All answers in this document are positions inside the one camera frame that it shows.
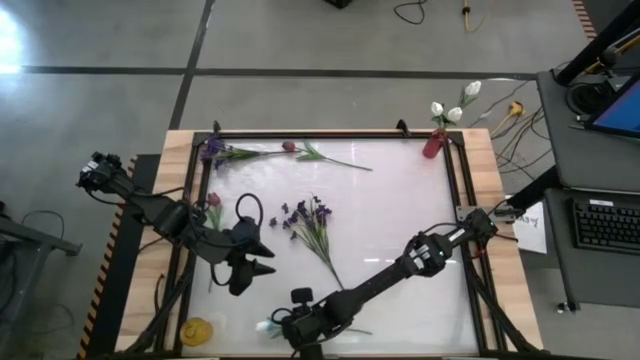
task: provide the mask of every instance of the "black desk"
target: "black desk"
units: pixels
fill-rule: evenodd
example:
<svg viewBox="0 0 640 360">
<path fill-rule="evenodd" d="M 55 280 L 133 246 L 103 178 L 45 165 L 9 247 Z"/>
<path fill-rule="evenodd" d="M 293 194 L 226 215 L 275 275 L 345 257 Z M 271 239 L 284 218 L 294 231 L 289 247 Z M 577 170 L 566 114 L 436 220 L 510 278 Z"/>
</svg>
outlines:
<svg viewBox="0 0 640 360">
<path fill-rule="evenodd" d="M 567 207 L 567 199 L 574 196 L 602 199 L 603 194 L 557 189 L 544 194 L 567 300 L 640 308 L 640 256 L 575 248 L 572 213 Z M 628 195 L 604 196 L 614 202 L 629 199 Z"/>
<path fill-rule="evenodd" d="M 590 75 L 579 80 L 602 79 Z M 576 129 L 576 114 L 565 101 L 567 89 L 558 85 L 549 71 L 538 73 L 537 84 L 556 165 L 508 203 L 529 208 L 542 200 L 549 188 L 640 194 L 640 141 Z"/>
</svg>

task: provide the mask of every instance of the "black metal frame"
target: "black metal frame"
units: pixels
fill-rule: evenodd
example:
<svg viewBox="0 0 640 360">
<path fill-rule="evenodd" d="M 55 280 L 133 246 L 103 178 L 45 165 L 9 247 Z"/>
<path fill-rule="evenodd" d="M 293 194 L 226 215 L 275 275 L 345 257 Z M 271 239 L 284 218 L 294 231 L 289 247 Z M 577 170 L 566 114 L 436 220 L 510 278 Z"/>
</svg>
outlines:
<svg viewBox="0 0 640 360">
<path fill-rule="evenodd" d="M 203 144 L 204 140 L 210 133 L 195 133 L 191 154 L 189 156 L 189 164 L 187 167 L 187 174 L 185 179 L 185 194 L 190 194 L 193 187 L 193 180 L 195 177 L 195 168 L 198 161 L 198 154 L 200 151 L 200 145 Z M 408 134 L 407 132 L 398 131 L 398 130 L 388 130 L 388 131 L 322 131 L 322 132 L 314 132 L 313 130 L 305 131 L 305 132 L 287 132 L 287 131 L 271 131 L 271 132 L 220 132 L 219 136 L 223 139 L 292 139 L 292 138 L 309 138 L 309 139 L 336 139 L 336 138 L 366 138 L 366 139 L 402 139 L 402 138 L 423 138 L 428 139 L 431 134 L 429 132 L 414 132 Z M 464 137 L 461 131 L 449 131 L 449 139 L 451 139 L 451 144 L 455 145 L 458 150 L 462 176 L 465 182 L 465 191 L 467 193 L 467 198 L 469 199 L 469 205 L 476 205 L 476 198 L 473 188 L 473 183 L 471 179 L 471 170 L 469 168 L 468 159 L 465 152 L 464 147 Z M 453 156 L 451 152 L 451 145 L 447 143 L 443 148 L 443 153 L 445 157 L 445 165 L 447 168 L 447 176 L 449 181 L 449 187 L 451 189 L 451 198 L 453 202 L 453 211 L 454 214 L 456 212 L 456 206 L 460 206 L 461 198 L 460 192 L 457 186 L 455 169 L 453 166 Z M 211 164 L 204 163 L 202 178 L 200 181 L 198 200 L 203 201 L 206 192 L 207 186 L 209 183 L 209 176 L 211 173 Z M 169 263 L 169 269 L 167 273 L 167 285 L 165 287 L 165 293 L 169 292 L 173 288 L 173 283 L 177 277 L 178 271 L 178 259 L 180 256 L 181 249 L 174 248 L 172 250 L 171 260 Z M 469 245 L 465 244 L 461 246 L 463 259 L 471 260 L 471 252 L 469 249 Z M 187 258 L 187 264 L 185 265 L 184 271 L 193 271 L 195 269 L 195 261 L 196 257 L 193 254 L 189 254 Z M 490 289 L 491 294 L 495 297 L 495 287 L 493 283 L 493 278 L 490 271 L 489 265 L 489 257 L 485 253 L 481 257 L 481 270 L 482 277 L 485 280 L 487 287 Z M 463 261 L 465 264 L 465 274 L 467 279 L 467 289 L 469 292 L 469 305 L 471 308 L 471 316 L 473 319 L 474 330 L 476 334 L 476 342 L 478 344 L 478 352 L 482 354 L 488 351 L 487 345 L 487 337 L 484 329 L 484 324 L 482 321 L 482 312 L 480 308 L 480 302 L 478 300 L 478 294 L 469 284 L 469 270 L 467 267 L 468 261 Z M 189 300 L 191 296 L 191 286 L 187 288 L 185 293 L 182 296 L 182 300 L 180 302 L 179 314 L 178 314 L 178 322 L 176 324 L 176 337 L 174 340 L 173 351 L 180 355 L 182 350 L 182 343 L 179 341 L 179 329 L 186 320 L 188 308 L 189 308 Z M 166 336 L 166 327 L 167 324 L 164 324 L 162 327 L 157 341 L 154 344 L 155 351 L 163 351 L 164 348 L 164 338 Z M 506 342 L 504 338 L 504 332 L 498 326 L 498 323 L 493 319 L 493 328 L 494 334 L 496 337 L 496 346 L 498 351 L 506 351 Z M 243 359 L 248 360 L 251 358 L 233 358 L 234 360 Z"/>
</svg>

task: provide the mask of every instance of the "keyboard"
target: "keyboard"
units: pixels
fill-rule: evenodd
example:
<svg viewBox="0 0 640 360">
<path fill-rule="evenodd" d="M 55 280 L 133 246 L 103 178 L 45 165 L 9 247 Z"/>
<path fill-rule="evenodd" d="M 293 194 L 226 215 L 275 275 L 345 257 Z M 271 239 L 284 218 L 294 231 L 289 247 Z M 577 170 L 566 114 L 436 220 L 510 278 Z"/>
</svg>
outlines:
<svg viewBox="0 0 640 360">
<path fill-rule="evenodd" d="M 575 246 L 640 255 L 640 206 L 598 203 L 573 201 Z"/>
</svg>

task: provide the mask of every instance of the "gray floor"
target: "gray floor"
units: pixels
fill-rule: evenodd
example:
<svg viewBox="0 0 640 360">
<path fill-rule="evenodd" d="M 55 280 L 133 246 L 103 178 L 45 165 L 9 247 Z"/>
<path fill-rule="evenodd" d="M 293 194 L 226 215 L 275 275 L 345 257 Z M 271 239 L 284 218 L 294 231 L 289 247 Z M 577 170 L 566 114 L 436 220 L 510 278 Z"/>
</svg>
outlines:
<svg viewBox="0 0 640 360">
<path fill-rule="evenodd" d="M 432 0 L 421 26 L 398 20 L 402 1 L 356 0 L 343 11 L 321 0 L 218 0 L 198 66 L 223 68 L 373 69 L 447 72 L 534 72 L 569 60 L 586 44 L 570 0 L 472 1 L 474 18 L 491 16 L 475 34 L 462 31 L 460 4 Z M 15 65 L 185 67 L 204 0 L 0 1 L 0 72 Z M 407 9 L 408 15 L 417 10 Z M 48 329 L 75 326 L 21 341 L 20 355 L 46 351 L 50 359 L 75 355 L 114 209 L 74 187 L 94 150 L 126 159 L 158 153 L 181 76 L 0 75 L 0 199 L 20 218 L 52 209 L 66 220 L 66 238 L 82 243 L 78 258 L 55 254 L 47 264 L 27 322 Z M 402 118 L 428 127 L 432 101 L 452 104 L 468 80 L 196 77 L 181 128 L 388 128 Z M 519 81 L 484 81 L 480 99 L 460 122 L 465 127 L 508 95 Z M 477 126 L 494 128 L 508 103 L 531 114 L 539 107 L 534 83 L 497 105 Z M 543 122 L 536 129 L 546 134 Z M 496 140 L 500 151 L 509 137 Z M 549 148 L 525 136 L 514 156 L 528 164 Z M 553 164 L 547 155 L 527 170 Z M 503 175 L 506 192 L 529 182 Z M 31 225 L 55 233 L 45 216 Z M 585 306 L 558 315 L 563 300 L 557 269 L 525 255 L 525 268 L 547 349 L 573 355 L 634 359 L 640 312 Z"/>
</svg>

